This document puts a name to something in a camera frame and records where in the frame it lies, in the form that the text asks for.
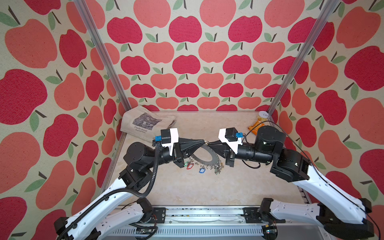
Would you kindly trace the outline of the left aluminium corner post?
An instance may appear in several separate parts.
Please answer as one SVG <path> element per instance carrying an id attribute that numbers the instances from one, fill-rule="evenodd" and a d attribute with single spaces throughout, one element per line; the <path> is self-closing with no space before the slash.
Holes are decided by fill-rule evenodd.
<path id="1" fill-rule="evenodd" d="M 105 47 L 105 44 L 99 34 L 99 31 L 97 29 L 96 23 L 93 19 L 93 16 L 87 6 L 86 1 L 79 1 L 75 0 L 74 1 L 77 10 L 82 18 L 82 21 L 84 22 L 89 35 L 91 36 L 91 39 L 95 45 L 95 48 L 98 51 L 98 54 L 101 58 L 101 61 L 105 67 L 105 70 L 107 74 L 109 75 L 111 82 L 117 91 L 117 95 L 120 98 L 123 107 L 125 108 L 126 111 L 130 110 L 132 107 L 128 101 L 128 98 L 125 94 L 125 90 L 123 88 L 123 85 L 120 81 L 120 78 L 115 70 L 115 67 L 112 63 L 112 59 L 108 53 L 107 48 Z"/>

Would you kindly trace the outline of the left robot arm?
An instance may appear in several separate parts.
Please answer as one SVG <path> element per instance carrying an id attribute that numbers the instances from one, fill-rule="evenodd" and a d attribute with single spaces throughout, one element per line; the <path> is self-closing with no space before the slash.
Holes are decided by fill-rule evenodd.
<path id="1" fill-rule="evenodd" d="M 127 167 L 103 195 L 71 217 L 55 221 L 58 239 L 102 240 L 123 226 L 137 227 L 148 221 L 154 208 L 147 196 L 155 185 L 159 166 L 175 163 L 183 168 L 186 158 L 207 145 L 204 140 L 163 141 L 158 136 L 152 147 L 140 142 L 131 144 L 124 156 Z"/>

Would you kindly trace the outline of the orange snack bag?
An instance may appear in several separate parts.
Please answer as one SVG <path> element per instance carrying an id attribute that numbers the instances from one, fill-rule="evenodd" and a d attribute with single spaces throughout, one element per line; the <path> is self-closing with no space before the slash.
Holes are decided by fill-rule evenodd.
<path id="1" fill-rule="evenodd" d="M 265 126 L 264 122 L 263 121 L 257 121 L 255 124 L 253 124 L 252 126 L 248 127 L 248 130 L 251 131 L 254 135 L 257 135 L 258 134 L 258 130 Z"/>

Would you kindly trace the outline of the printed canvas tote bag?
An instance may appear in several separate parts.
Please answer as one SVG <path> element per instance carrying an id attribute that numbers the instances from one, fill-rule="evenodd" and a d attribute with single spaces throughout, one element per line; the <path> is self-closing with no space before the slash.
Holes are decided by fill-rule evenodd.
<path id="1" fill-rule="evenodd" d="M 176 122 L 174 115 L 157 115 L 143 106 L 137 106 L 124 113 L 121 131 L 130 135 L 154 137 L 163 129 L 172 127 Z"/>

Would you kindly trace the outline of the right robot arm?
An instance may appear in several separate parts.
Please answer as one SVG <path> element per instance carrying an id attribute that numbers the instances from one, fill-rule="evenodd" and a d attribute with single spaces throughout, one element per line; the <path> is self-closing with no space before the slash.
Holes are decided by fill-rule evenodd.
<path id="1" fill-rule="evenodd" d="M 221 129 L 219 140 L 208 145 L 230 167 L 236 159 L 271 165 L 272 174 L 300 187 L 319 201 L 317 204 L 289 204 L 264 198 L 258 211 L 251 214 L 253 219 L 264 223 L 285 220 L 309 223 L 343 240 L 374 237 L 374 223 L 368 219 L 371 202 L 347 194 L 318 172 L 310 159 L 286 149 L 285 140 L 285 133 L 272 126 L 263 126 L 259 128 L 254 144 L 242 143 L 240 133 L 230 128 Z"/>

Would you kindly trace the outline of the small yellow white can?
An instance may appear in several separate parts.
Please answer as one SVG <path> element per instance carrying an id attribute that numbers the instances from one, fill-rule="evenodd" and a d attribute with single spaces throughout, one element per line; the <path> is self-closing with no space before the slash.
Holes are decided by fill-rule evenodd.
<path id="1" fill-rule="evenodd" d="M 266 111 L 259 111 L 258 120 L 261 122 L 267 121 L 269 119 L 269 114 Z"/>

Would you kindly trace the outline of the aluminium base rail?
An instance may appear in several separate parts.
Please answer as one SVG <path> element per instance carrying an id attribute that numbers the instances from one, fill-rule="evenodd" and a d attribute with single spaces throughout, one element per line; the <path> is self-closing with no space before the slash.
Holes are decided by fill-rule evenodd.
<path id="1" fill-rule="evenodd" d="M 331 240 L 322 228 L 293 220 L 263 223 L 257 206 L 155 206 L 152 216 L 107 234 L 106 240 Z"/>

